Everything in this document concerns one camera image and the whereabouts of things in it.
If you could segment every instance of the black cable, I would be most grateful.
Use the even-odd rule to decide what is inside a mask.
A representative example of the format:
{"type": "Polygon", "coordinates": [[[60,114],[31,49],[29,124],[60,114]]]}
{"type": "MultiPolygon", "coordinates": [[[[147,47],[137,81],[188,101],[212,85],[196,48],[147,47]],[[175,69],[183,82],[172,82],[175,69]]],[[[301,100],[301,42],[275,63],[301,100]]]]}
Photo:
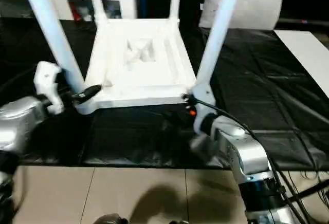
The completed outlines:
{"type": "MultiPolygon", "coordinates": [[[[296,185],[295,185],[295,182],[293,181],[293,178],[291,177],[291,174],[290,174],[289,171],[288,171],[288,175],[289,175],[290,181],[291,181],[291,183],[293,184],[293,187],[294,187],[294,189],[295,189],[297,195],[299,195],[299,191],[298,191],[298,189],[297,189],[297,187],[296,187],[296,185]]],[[[303,204],[303,206],[304,206],[304,208],[305,208],[305,205],[304,205],[303,200],[302,200],[301,198],[300,198],[300,201],[301,201],[301,203],[303,204]]],[[[315,220],[315,219],[309,214],[309,212],[307,212],[307,213],[308,213],[308,216],[309,216],[310,219],[315,220]]]]}
{"type": "MultiPolygon", "coordinates": [[[[318,193],[321,191],[322,188],[325,188],[325,187],[328,187],[329,186],[329,179],[325,180],[325,181],[322,181],[321,183],[319,184],[316,184],[315,186],[313,187],[310,187],[302,192],[299,192],[297,195],[299,198],[304,198],[304,197],[308,197],[314,193],[318,193]]],[[[289,197],[289,199],[294,202],[295,201],[295,198],[294,197],[289,197]]]]}
{"type": "MultiPolygon", "coordinates": [[[[315,178],[314,178],[314,179],[318,178],[318,185],[322,185],[322,181],[321,181],[321,178],[320,178],[320,176],[319,176],[319,170],[318,170],[318,168],[317,168],[317,165],[316,165],[316,163],[315,163],[315,161],[314,161],[312,155],[310,154],[310,152],[309,152],[308,149],[306,148],[305,143],[302,143],[302,144],[304,145],[304,149],[305,149],[306,154],[308,155],[310,161],[312,162],[313,168],[315,168],[315,170],[316,170],[316,175],[315,175],[315,178]]],[[[320,190],[318,191],[318,196],[319,196],[320,200],[322,201],[322,203],[323,203],[323,204],[328,208],[328,210],[329,210],[329,202],[328,202],[328,199],[327,199],[327,197],[326,197],[326,195],[325,195],[325,192],[324,192],[324,186],[321,187],[320,190]]]]}
{"type": "Polygon", "coordinates": [[[318,184],[311,187],[310,189],[307,189],[305,190],[305,194],[303,194],[303,197],[305,196],[309,196],[311,195],[312,193],[318,193],[318,196],[321,200],[321,202],[326,206],[326,208],[329,210],[329,202],[328,202],[328,199],[325,195],[325,192],[324,192],[324,188],[328,186],[328,179],[325,180],[325,181],[322,181],[321,178],[320,178],[320,175],[319,175],[319,172],[316,172],[316,175],[313,177],[313,178],[310,178],[308,177],[307,175],[307,172],[305,171],[304,172],[304,175],[303,175],[303,172],[300,173],[301,176],[304,178],[304,179],[308,179],[308,180],[315,180],[315,179],[318,179],[318,184]]]}
{"type": "MultiPolygon", "coordinates": [[[[256,135],[253,133],[253,131],[251,129],[249,129],[245,124],[241,123],[236,117],[234,117],[233,115],[229,114],[228,112],[214,106],[214,105],[211,105],[209,103],[206,103],[202,100],[199,100],[195,97],[190,97],[192,99],[192,101],[196,102],[196,103],[199,103],[199,104],[202,104],[204,106],[207,106],[209,108],[212,108],[214,110],[216,110],[218,112],[219,115],[224,115],[224,116],[227,116],[228,118],[234,120],[236,123],[238,123],[241,127],[243,127],[247,132],[249,132],[249,134],[255,139],[258,141],[256,135]]],[[[273,175],[275,177],[275,180],[278,184],[278,187],[281,188],[282,185],[281,185],[281,182],[280,182],[280,178],[278,176],[278,173],[280,173],[281,177],[283,179],[285,179],[285,183],[287,184],[287,186],[289,187],[289,190],[291,191],[292,194],[295,195],[296,199],[299,199],[297,194],[295,193],[294,189],[292,188],[290,182],[287,180],[287,178],[285,177],[285,175],[283,174],[283,172],[280,170],[279,166],[276,164],[276,162],[273,161],[272,158],[270,158],[268,156],[268,160],[269,160],[269,163],[271,164],[271,167],[272,167],[272,171],[273,171],[273,175]]],[[[297,209],[295,208],[295,206],[293,205],[293,203],[289,200],[287,194],[285,192],[282,192],[281,193],[283,198],[285,199],[286,203],[288,204],[288,206],[290,207],[291,211],[294,213],[294,215],[296,216],[296,218],[298,219],[298,221],[300,222],[300,224],[305,224],[305,221],[304,219],[301,217],[301,215],[299,214],[299,212],[297,211],[297,209]]],[[[300,200],[298,201],[297,200],[297,203],[299,202],[299,207],[301,208],[301,211],[303,213],[303,215],[305,216],[305,219],[307,221],[308,224],[310,224],[310,220],[308,218],[308,212],[306,211],[305,207],[303,207],[303,205],[300,203],[300,200]]]]}
{"type": "MultiPolygon", "coordinates": [[[[297,192],[297,194],[300,196],[300,193],[298,192],[298,189],[297,189],[297,187],[296,187],[296,185],[295,185],[295,183],[294,183],[294,181],[293,181],[293,179],[292,179],[292,177],[291,177],[291,175],[290,175],[290,172],[288,172],[288,175],[289,175],[289,178],[290,178],[290,180],[291,180],[291,182],[292,182],[292,184],[293,184],[293,186],[294,186],[294,188],[295,188],[295,190],[296,190],[296,192],[297,192]]],[[[315,189],[315,188],[317,188],[318,187],[318,185],[316,185],[316,186],[314,186],[314,187],[312,187],[312,188],[310,188],[310,189],[307,189],[307,190],[311,190],[311,189],[315,189]]],[[[315,223],[319,223],[319,221],[317,221],[316,219],[314,219],[310,214],[309,214],[309,217],[310,217],[310,219],[312,219],[312,221],[314,221],[315,223]]]]}
{"type": "Polygon", "coordinates": [[[15,77],[11,78],[10,80],[8,80],[6,83],[4,83],[3,85],[0,86],[0,93],[2,91],[4,91],[9,85],[11,85],[13,82],[15,82],[17,79],[20,79],[21,77],[25,76],[26,74],[30,73],[31,71],[33,71],[35,69],[34,65],[33,67],[20,72],[19,74],[17,74],[15,77]]]}
{"type": "MultiPolygon", "coordinates": [[[[308,213],[307,210],[305,209],[304,204],[301,202],[301,200],[300,200],[299,197],[297,196],[297,194],[296,194],[294,188],[291,186],[291,184],[290,184],[290,182],[288,181],[287,177],[286,177],[286,176],[284,175],[284,173],[279,169],[278,164],[277,164],[275,161],[273,161],[273,159],[270,158],[269,161],[270,161],[270,163],[273,165],[273,167],[276,169],[276,171],[278,171],[279,174],[281,175],[281,178],[282,178],[282,179],[284,180],[284,182],[286,183],[286,185],[287,185],[289,191],[290,191],[291,194],[295,197],[296,202],[297,202],[297,204],[298,204],[298,206],[299,206],[301,212],[303,213],[303,215],[304,215],[304,217],[305,217],[305,219],[306,219],[306,222],[307,222],[308,224],[310,224],[311,222],[310,222],[310,219],[309,219],[309,213],[308,213]]],[[[286,200],[286,203],[287,203],[289,206],[292,205],[292,202],[289,200],[287,194],[284,193],[283,196],[284,196],[284,199],[286,200]]]]}

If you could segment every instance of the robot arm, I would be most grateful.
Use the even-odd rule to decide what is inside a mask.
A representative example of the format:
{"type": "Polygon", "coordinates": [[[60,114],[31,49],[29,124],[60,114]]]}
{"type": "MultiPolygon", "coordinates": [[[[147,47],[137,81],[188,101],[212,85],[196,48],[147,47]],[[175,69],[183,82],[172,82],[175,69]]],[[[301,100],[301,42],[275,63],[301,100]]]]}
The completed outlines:
{"type": "Polygon", "coordinates": [[[13,175],[32,131],[49,115],[64,111],[64,96],[73,105],[79,105],[101,89],[96,85],[79,94],[72,94],[69,90],[58,94],[54,82],[58,72],[55,64],[40,62],[34,77],[38,95],[21,98],[0,108],[0,224],[12,223],[15,216],[13,175]]]}
{"type": "Polygon", "coordinates": [[[194,130],[207,134],[221,154],[227,157],[234,178],[239,185],[246,207],[248,223],[297,224],[290,207],[282,197],[282,187],[277,183],[267,154],[255,137],[237,120],[217,114],[206,101],[185,95],[188,108],[196,112],[194,130]]]}

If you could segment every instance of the orange light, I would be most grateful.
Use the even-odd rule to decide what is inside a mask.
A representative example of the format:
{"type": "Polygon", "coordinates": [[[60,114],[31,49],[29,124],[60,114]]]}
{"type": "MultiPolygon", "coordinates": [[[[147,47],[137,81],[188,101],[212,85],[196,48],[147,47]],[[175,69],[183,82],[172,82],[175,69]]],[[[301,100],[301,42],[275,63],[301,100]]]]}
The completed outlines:
{"type": "Polygon", "coordinates": [[[190,115],[192,115],[192,116],[196,116],[196,111],[194,111],[194,110],[190,110],[190,115]]]}

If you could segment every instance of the tile floor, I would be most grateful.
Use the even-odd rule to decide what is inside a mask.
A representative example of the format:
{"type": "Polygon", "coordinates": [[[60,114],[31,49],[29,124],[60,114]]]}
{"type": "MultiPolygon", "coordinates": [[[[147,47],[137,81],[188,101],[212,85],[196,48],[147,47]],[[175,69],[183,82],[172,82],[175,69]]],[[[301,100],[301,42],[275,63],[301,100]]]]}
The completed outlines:
{"type": "MultiPolygon", "coordinates": [[[[28,195],[14,224],[92,224],[99,216],[119,213],[131,223],[246,223],[244,205],[230,171],[25,167],[28,195]]],[[[316,183],[291,173],[302,190],[316,183]]],[[[16,179],[22,187],[22,168],[16,179]]],[[[308,211],[321,221],[329,211],[318,195],[305,198],[308,211]]]]}
{"type": "Polygon", "coordinates": [[[329,36],[325,33],[312,33],[328,50],[329,50],[329,36]]]}

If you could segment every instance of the black tablecloth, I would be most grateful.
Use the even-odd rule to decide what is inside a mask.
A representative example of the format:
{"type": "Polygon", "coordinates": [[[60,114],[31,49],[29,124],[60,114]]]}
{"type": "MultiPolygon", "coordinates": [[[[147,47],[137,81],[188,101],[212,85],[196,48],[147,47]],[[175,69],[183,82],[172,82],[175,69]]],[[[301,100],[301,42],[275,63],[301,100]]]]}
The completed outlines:
{"type": "MultiPolygon", "coordinates": [[[[83,75],[95,37],[93,24],[62,22],[83,75]]],[[[181,28],[198,69],[207,31],[181,28]]],[[[0,20],[0,104],[33,94],[38,61],[54,62],[34,20],[0,20]]],[[[230,30],[211,82],[217,104],[252,128],[284,170],[329,170],[329,102],[273,32],[230,30]]],[[[194,132],[183,105],[74,109],[32,134],[26,164],[223,168],[190,151],[194,132]]]]}

